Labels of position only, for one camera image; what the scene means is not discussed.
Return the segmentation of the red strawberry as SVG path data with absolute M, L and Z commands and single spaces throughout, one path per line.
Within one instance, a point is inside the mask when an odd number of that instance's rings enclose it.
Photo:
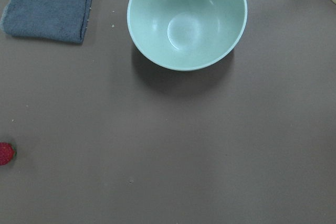
M 16 153 L 16 148 L 11 143 L 0 142 L 0 165 L 8 164 Z

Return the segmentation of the mint green bowl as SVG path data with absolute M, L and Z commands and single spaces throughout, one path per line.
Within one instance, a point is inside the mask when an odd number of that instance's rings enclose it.
M 134 45 L 151 62 L 194 71 L 234 49 L 247 15 L 247 0 L 129 0 L 127 24 Z

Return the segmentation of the grey folded cloth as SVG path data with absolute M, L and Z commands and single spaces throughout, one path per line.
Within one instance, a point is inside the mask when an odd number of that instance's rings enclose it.
M 92 0 L 9 0 L 1 30 L 15 37 L 45 38 L 81 44 Z

